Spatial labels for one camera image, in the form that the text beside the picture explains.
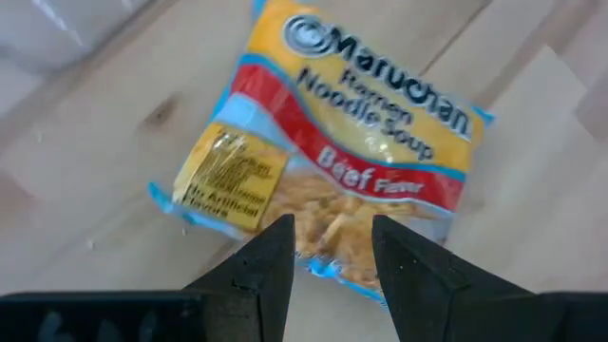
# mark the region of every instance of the wood grain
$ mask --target wood grain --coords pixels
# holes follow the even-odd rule
[[[555,248],[544,237],[570,228],[553,217],[585,184],[603,155],[572,115],[585,92],[549,47],[522,70],[492,107],[498,119],[478,151],[449,248],[533,290],[566,286],[548,281],[551,277],[576,277],[565,268],[544,268],[546,256]],[[521,248],[535,258],[521,259]],[[586,261],[578,258],[576,262]],[[535,267],[542,272],[529,272]],[[588,286],[606,286],[581,280],[587,281]]]
[[[596,44],[605,10],[592,14],[605,6],[488,3],[320,6],[497,115],[448,248],[532,290],[606,290],[608,64]],[[250,11],[237,0],[162,4],[141,17],[145,29],[127,30],[0,119],[0,292],[179,288],[233,250],[227,237],[160,213],[145,186],[172,182],[242,51]],[[396,339],[386,311],[303,272],[287,336]]]
[[[586,86],[593,86],[608,69],[608,2],[601,1],[595,13],[578,30],[560,55]]]
[[[352,33],[419,73],[491,0],[320,0],[319,6]]]
[[[476,99],[500,75],[554,2],[493,1],[430,67],[425,77],[444,92],[470,101]]]

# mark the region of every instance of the maruchan logo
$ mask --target maruchan logo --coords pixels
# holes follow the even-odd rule
[[[321,57],[331,52],[332,35],[313,15],[297,15],[285,23],[285,42],[306,57]]]

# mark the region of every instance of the white surface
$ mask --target white surface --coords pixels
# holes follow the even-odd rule
[[[475,99],[500,75],[554,3],[555,0],[493,1],[425,77],[438,89]]]
[[[0,57],[0,117],[25,99],[44,80],[17,66],[12,60]]]
[[[37,67],[63,67],[98,46],[147,1],[3,0],[0,47]]]
[[[389,310],[296,268],[285,341],[398,341]]]

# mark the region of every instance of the ramen noodle package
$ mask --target ramen noodle package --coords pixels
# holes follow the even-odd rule
[[[150,189],[235,238],[293,213],[300,262],[382,301],[372,217],[441,243],[490,119],[317,9],[272,1],[172,194]]]

